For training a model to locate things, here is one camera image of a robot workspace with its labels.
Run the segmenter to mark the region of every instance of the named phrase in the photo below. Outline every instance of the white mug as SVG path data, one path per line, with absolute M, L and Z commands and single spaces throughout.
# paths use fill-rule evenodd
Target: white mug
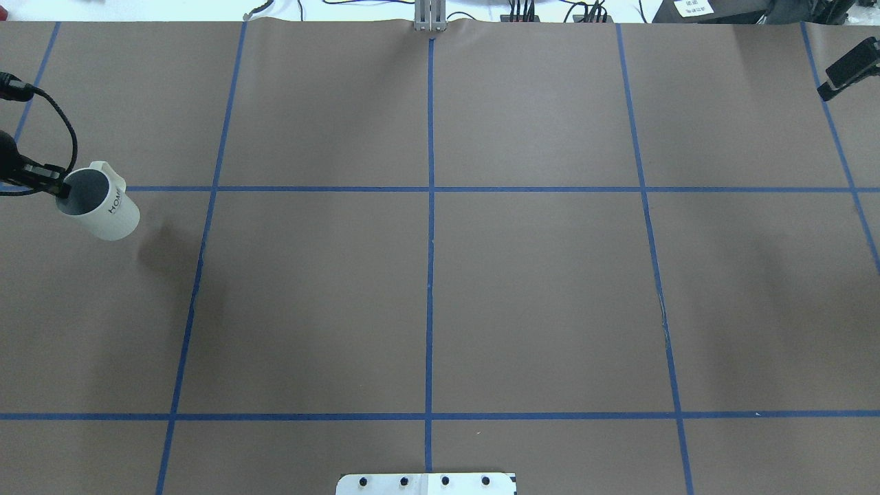
M 71 172 L 64 183 L 70 194 L 55 199 L 58 210 L 99 239 L 122 239 L 141 221 L 141 211 L 125 194 L 125 179 L 105 161 Z

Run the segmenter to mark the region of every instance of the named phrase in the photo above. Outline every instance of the printed text on mug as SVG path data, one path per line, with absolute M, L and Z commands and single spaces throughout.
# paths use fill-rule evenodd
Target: printed text on mug
M 110 210 L 107 210 L 111 213 L 116 213 L 116 209 L 119 208 L 119 204 L 122 202 L 122 191 L 119 188 L 116 188 L 116 197 L 113 199 L 113 206 L 110 207 Z

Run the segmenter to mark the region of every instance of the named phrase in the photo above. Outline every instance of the electrical wire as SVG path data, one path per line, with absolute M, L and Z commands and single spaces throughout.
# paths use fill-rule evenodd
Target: electrical wire
M 568 8 L 568 12 L 565 12 L 565 19 L 562 20 L 562 24 L 565 24 L 568 22 L 568 16 L 571 15 L 571 11 L 573 11 L 575 9 L 575 7 L 578 5 L 583 6 L 583 15 L 586 17 L 586 15 L 587 15 L 587 4 L 586 3 L 584 3 L 584 2 L 566 2 L 566 4 L 571 4 L 571 6 Z
M 253 17 L 254 14 L 259 14 L 260 12 L 265 11 L 266 9 L 271 7 L 272 4 L 274 4 L 274 3 L 275 3 L 275 0 L 267 0 L 263 5 L 260 5 L 259 7 L 255 8 L 255 9 L 249 11 L 247 14 L 245 14 L 243 19 L 244 20 L 251 20 L 251 17 Z
M 476 17 L 472 16 L 471 14 L 469 14 L 469 13 L 467 13 L 467 12 L 462 12 L 462 11 L 454 11 L 452 14 L 446 16 L 446 20 L 449 20 L 449 18 L 452 17 L 452 16 L 454 16 L 455 14 L 461 14 L 461 15 L 463 15 L 463 16 L 467 16 L 467 17 L 469 17 L 469 18 L 472 18 L 473 20 L 477 20 Z
M 639 0 L 639 15 L 642 16 L 642 22 L 648 24 L 648 20 L 645 19 L 645 9 L 642 7 L 642 0 Z
M 568 8 L 568 11 L 565 13 L 565 18 L 562 20 L 562 23 L 568 22 L 568 17 L 571 15 L 571 12 L 577 7 L 583 7 L 583 16 L 581 20 L 576 22 L 583 23 L 603 23 L 608 20 L 608 10 L 603 6 L 605 0 L 598 0 L 593 4 L 587 4 L 586 2 L 569 2 L 567 0 L 562 0 L 562 2 L 566 4 L 571 4 Z
M 263 5 L 260 5 L 260 6 L 257 7 L 256 9 L 253 9 L 252 11 L 248 12 L 247 14 L 245 14 L 245 16 L 243 17 L 243 19 L 244 19 L 244 20 L 251 20 L 251 18 L 253 17 L 254 14 L 259 14 L 260 12 L 265 11 L 266 9 L 268 9 L 269 7 L 271 7 L 272 4 L 274 4 L 274 3 L 275 3 L 275 0 L 268 0 L 268 1 L 265 2 Z M 303 11 L 303 2 L 302 2 L 302 0 L 297 0 L 297 7 L 299 8 L 299 20 L 300 20 L 300 22 L 305 21 L 305 13 L 304 13 L 304 11 Z
M 73 130 L 73 126 L 70 125 L 70 120 L 68 120 L 67 115 L 61 110 L 61 107 L 55 103 L 55 100 L 48 95 L 45 91 L 41 90 L 38 87 L 33 88 L 33 94 L 39 94 L 44 100 L 48 101 L 49 105 L 55 109 L 58 116 L 61 117 L 61 120 L 64 121 L 64 126 L 67 127 L 67 131 L 70 133 L 70 142 L 72 143 L 72 150 L 70 152 L 70 163 L 67 165 L 67 169 L 64 170 L 64 173 L 61 175 L 60 180 L 63 181 L 64 177 L 66 177 L 70 172 L 73 172 L 73 167 L 77 164 L 77 154 L 79 153 L 79 144 L 77 142 L 77 133 Z M 36 193 L 41 193 L 48 190 L 52 187 L 52 184 L 48 184 L 42 188 L 34 188 L 28 189 L 24 191 L 0 191 L 0 196 L 29 196 Z
M 535 0 L 507 0 L 510 5 L 508 22 L 535 22 Z

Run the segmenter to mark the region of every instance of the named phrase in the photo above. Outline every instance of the black device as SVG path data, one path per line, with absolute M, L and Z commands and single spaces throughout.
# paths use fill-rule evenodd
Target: black device
M 73 152 L 66 168 L 50 164 L 42 164 L 29 159 L 18 152 L 15 139 L 0 129 L 0 181 L 14 186 L 27 188 L 23 191 L 0 191 L 0 196 L 28 196 L 34 193 L 47 192 L 61 198 L 67 197 L 70 186 L 64 183 L 73 166 L 77 163 L 77 134 L 70 125 L 67 115 L 58 107 L 55 100 L 37 86 L 22 82 L 8 72 L 0 72 L 0 99 L 8 101 L 30 101 L 34 95 L 40 95 L 52 105 L 61 116 L 70 133 Z
M 714 13 L 682 17 L 675 0 L 663 0 L 654 23 L 790 24 L 815 22 L 841 25 L 858 0 L 707 0 Z
M 540 22 L 540 21 L 541 21 L 541 17 L 539 17 L 539 16 L 531 17 L 531 16 L 524 15 L 524 16 L 520 16 L 519 19 L 517 19 L 517 16 L 509 16 L 507 14 L 501 15 L 501 22 Z
M 828 101 L 868 76 L 880 76 L 878 63 L 880 41 L 871 36 L 855 45 L 855 48 L 825 70 L 828 80 L 817 89 L 819 96 Z
M 663 0 L 652 23 L 755 24 L 766 14 L 772 0 L 708 0 L 715 13 L 681 17 L 673 0 Z

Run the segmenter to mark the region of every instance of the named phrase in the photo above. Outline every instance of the white background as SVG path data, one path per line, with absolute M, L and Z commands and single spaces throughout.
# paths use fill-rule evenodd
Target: white background
M 364 2 L 327 5 L 320 0 L 301 0 L 305 20 L 383 20 L 412 19 L 410 4 Z M 9 11 L 9 20 L 241 20 L 245 12 L 265 0 L 0 0 Z M 648 22 L 661 0 L 642 0 Z M 535 13 L 541 22 L 562 22 L 569 4 L 559 0 L 538 0 Z M 637 0 L 605 0 L 605 8 L 615 22 L 642 22 Z M 446 13 L 465 11 L 480 20 L 499 20 L 510 12 L 507 0 L 448 0 Z M 573 14 L 583 13 L 576 7 Z M 299 20 L 296 0 L 275 0 L 259 16 Z

